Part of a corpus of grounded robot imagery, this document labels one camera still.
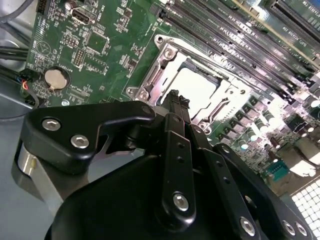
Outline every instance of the silver screw head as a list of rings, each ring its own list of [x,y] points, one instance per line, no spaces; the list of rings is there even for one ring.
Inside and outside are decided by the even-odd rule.
[[[295,229],[285,220],[282,221],[282,225],[284,226],[284,229],[291,234],[292,236],[296,235]]]
[[[166,50],[164,50],[163,55],[167,60],[171,60],[174,58],[174,51],[170,48],[167,48]]]
[[[187,211],[189,208],[188,200],[181,193],[176,193],[173,195],[173,203],[182,212]]]
[[[298,222],[295,222],[296,227],[298,228],[299,232],[303,235],[303,236],[307,236],[308,233],[306,231],[306,229]]]
[[[253,237],[254,235],[256,235],[256,230],[255,227],[252,225],[252,223],[246,219],[244,216],[242,216],[240,218],[240,224],[241,227],[243,228],[243,230],[250,235],[251,237]]]
[[[142,100],[146,100],[146,99],[148,99],[148,93],[146,91],[141,91],[140,94],[139,94],[139,97]]]
[[[198,134],[202,133],[202,129],[200,127],[194,126],[194,129]]]
[[[74,135],[71,138],[71,144],[77,149],[85,149],[89,146],[89,140],[83,135]]]
[[[226,146],[222,146],[222,149],[226,152],[226,153],[230,153],[229,149]]]
[[[48,118],[43,120],[42,127],[48,131],[57,131],[61,128],[61,124],[58,120]]]
[[[62,106],[69,106],[70,102],[68,100],[63,99],[62,102],[61,102],[61,105]]]

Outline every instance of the capacitor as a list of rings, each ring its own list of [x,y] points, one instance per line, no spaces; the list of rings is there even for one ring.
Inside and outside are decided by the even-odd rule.
[[[318,88],[317,90],[315,90],[313,92],[313,94],[317,97],[317,98],[320,98],[320,89]]]
[[[243,139],[240,139],[240,140],[238,141],[238,144],[239,144],[239,146],[240,146],[240,148],[241,148],[242,150],[247,150],[247,149],[249,148],[249,145],[248,145],[247,142],[246,142],[245,140],[243,140]]]
[[[304,137],[306,137],[306,136],[308,135],[308,132],[307,132],[307,130],[306,130],[305,128],[302,128],[302,129],[298,132],[298,134],[299,134],[302,138],[304,138]]]
[[[304,126],[304,129],[308,132],[308,133],[312,133],[315,128],[313,126],[311,126],[309,123],[307,123],[305,126]]]
[[[257,121],[255,125],[261,133],[265,133],[268,130],[268,127],[262,121]]]
[[[264,117],[268,121],[270,126],[275,126],[278,123],[278,120],[270,112],[266,112],[264,114]]]
[[[306,99],[306,102],[310,105],[310,107],[312,108],[316,108],[320,105],[320,100],[316,99],[313,96],[310,96]]]
[[[279,142],[274,138],[274,137],[271,137],[270,139],[270,143],[272,144],[272,146],[275,148],[275,149],[279,149],[281,147],[281,145],[279,144]]]
[[[279,161],[279,158],[275,155],[273,151],[269,151],[268,156],[273,163],[276,163]]]
[[[248,129],[246,134],[248,135],[251,142],[257,141],[258,136],[251,127]]]
[[[72,9],[76,8],[77,7],[77,3],[75,1],[66,1],[64,3],[64,8],[65,10],[67,11],[71,11]]]

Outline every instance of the white grid pattern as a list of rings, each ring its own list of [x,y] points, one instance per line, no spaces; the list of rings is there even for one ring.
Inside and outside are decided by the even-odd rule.
[[[314,235],[320,240],[320,180],[292,197]]]

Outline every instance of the screw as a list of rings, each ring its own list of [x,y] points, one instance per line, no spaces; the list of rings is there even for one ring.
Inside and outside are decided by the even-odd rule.
[[[166,50],[164,50],[163,55],[167,60],[171,60],[174,58],[174,51],[172,51],[172,49],[170,48],[167,48]]]
[[[146,114],[151,114],[151,110],[148,106],[143,106],[142,110],[146,113]]]
[[[282,225],[284,226],[285,230],[290,233],[292,236],[296,235],[296,231],[294,228],[285,220],[282,221]]]
[[[188,200],[181,193],[173,195],[173,203],[182,212],[187,211],[189,208]]]
[[[61,102],[61,105],[62,106],[69,106],[70,102],[68,100],[63,99],[62,102]]]
[[[200,127],[201,129],[204,129],[204,128],[206,127],[206,125],[205,125],[204,123],[200,123],[200,124],[199,124],[199,127]]]
[[[143,100],[146,100],[148,98],[148,94],[145,91],[140,92],[139,97]]]
[[[254,235],[256,235],[256,230],[255,227],[252,225],[252,223],[246,219],[244,216],[242,216],[240,218],[240,224],[241,227],[243,228],[243,230],[249,234],[251,237],[253,237]]]
[[[156,39],[156,42],[157,42],[158,44],[162,44],[162,43],[164,42],[164,39],[163,39],[161,36],[159,36],[159,37]]]
[[[205,135],[210,135],[212,132],[211,128],[208,126],[208,128],[206,130],[204,130],[204,134]]]
[[[197,132],[197,133],[202,133],[202,130],[201,130],[201,128],[200,127],[198,127],[198,126],[194,126],[194,129],[195,129],[195,131]]]
[[[306,229],[298,222],[295,222],[296,227],[298,228],[299,232],[303,235],[303,236],[307,236],[307,231]]]
[[[230,153],[229,149],[228,149],[226,146],[222,145],[222,149],[223,149],[226,153]]]
[[[61,128],[61,124],[55,119],[48,118],[42,122],[42,127],[48,131],[57,131]]]
[[[74,135],[71,138],[71,144],[77,149],[85,149],[89,146],[89,140],[83,135]]]

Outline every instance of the motherboard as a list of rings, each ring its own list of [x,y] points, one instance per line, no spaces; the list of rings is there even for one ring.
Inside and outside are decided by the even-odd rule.
[[[231,146],[266,181],[313,176],[319,7],[316,0],[39,0],[26,67],[41,74],[29,85],[47,107],[154,107],[178,90],[209,142]]]

